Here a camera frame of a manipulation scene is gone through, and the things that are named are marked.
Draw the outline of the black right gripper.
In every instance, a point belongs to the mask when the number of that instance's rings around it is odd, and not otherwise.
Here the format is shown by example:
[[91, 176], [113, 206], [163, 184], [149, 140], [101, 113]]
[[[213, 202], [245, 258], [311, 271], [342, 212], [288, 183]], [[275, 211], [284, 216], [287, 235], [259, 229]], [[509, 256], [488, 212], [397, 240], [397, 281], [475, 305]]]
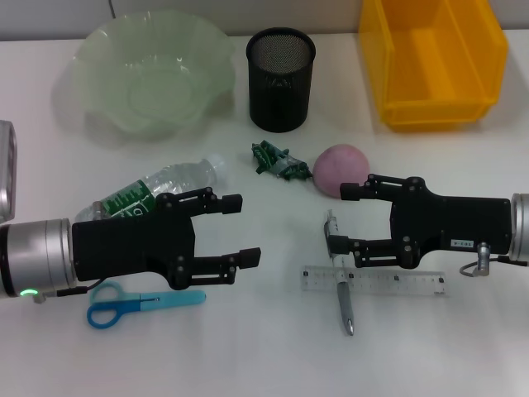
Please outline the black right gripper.
[[375, 174], [363, 184], [342, 183], [340, 195], [344, 201], [393, 203], [391, 239], [328, 237], [330, 253], [352, 253], [356, 268], [415, 269], [433, 251], [476, 252], [483, 243], [491, 253], [503, 255], [511, 246], [511, 203], [506, 198], [442, 196], [432, 193], [421, 178]]

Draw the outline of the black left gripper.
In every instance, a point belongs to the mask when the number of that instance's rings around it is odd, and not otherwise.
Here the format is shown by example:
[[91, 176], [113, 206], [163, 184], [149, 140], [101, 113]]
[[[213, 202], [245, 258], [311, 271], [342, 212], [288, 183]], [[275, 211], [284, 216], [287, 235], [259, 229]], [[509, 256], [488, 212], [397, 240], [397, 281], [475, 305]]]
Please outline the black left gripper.
[[76, 222], [73, 262], [80, 281], [152, 272], [172, 289], [233, 285], [237, 270], [260, 263], [259, 247], [224, 256], [194, 257], [191, 216], [242, 210], [240, 194], [217, 196], [211, 187], [161, 194], [150, 212], [130, 218]]

